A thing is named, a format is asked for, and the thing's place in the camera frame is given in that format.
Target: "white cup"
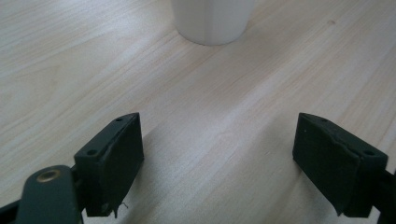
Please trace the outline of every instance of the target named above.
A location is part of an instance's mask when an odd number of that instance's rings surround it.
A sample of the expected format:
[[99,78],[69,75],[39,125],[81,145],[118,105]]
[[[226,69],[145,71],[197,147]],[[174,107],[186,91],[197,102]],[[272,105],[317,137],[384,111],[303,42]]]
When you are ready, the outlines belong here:
[[255,0],[172,0],[178,32],[202,45],[222,45],[244,33]]

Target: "brass screw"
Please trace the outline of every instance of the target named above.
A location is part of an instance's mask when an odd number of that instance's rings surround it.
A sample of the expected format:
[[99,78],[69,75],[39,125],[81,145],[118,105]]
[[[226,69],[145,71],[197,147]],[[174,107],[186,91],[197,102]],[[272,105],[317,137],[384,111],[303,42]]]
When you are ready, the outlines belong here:
[[58,178],[61,175],[60,170],[48,170],[37,177],[37,182],[46,183],[53,179]]

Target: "wooden table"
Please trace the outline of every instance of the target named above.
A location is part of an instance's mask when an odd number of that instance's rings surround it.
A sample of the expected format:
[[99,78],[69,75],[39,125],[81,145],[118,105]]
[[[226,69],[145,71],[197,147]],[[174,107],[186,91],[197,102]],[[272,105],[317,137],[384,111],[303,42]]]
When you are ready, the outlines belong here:
[[338,217],[291,151],[306,112],[396,169],[396,1],[258,0],[237,41],[205,47],[169,0],[0,0],[1,205],[132,112],[129,208],[86,223],[376,223]]

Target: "light wood grain surface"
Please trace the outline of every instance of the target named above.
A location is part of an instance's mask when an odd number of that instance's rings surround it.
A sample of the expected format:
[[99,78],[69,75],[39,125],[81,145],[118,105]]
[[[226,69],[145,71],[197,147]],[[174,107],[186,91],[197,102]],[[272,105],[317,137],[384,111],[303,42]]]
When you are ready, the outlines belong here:
[[181,37],[169,0],[0,0],[0,205],[38,169],[140,112],[146,160],[119,218],[86,223],[376,223],[338,217],[292,160],[299,112],[396,169],[396,1],[258,0],[235,42]]

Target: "black plastic part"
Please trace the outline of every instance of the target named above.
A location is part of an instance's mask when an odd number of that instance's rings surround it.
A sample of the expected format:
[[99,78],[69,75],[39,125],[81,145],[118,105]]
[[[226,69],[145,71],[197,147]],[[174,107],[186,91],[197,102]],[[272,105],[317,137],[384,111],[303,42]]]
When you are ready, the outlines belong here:
[[0,223],[14,224],[17,218],[19,204],[20,201],[16,201],[0,208]]
[[45,168],[26,180],[16,223],[82,223],[69,167]]
[[380,224],[396,223],[396,177],[389,172],[381,175],[374,191],[374,206],[381,211]]
[[75,155],[89,217],[117,216],[143,159],[138,113],[113,120]]
[[369,216],[386,154],[327,119],[302,113],[293,158],[338,215]]

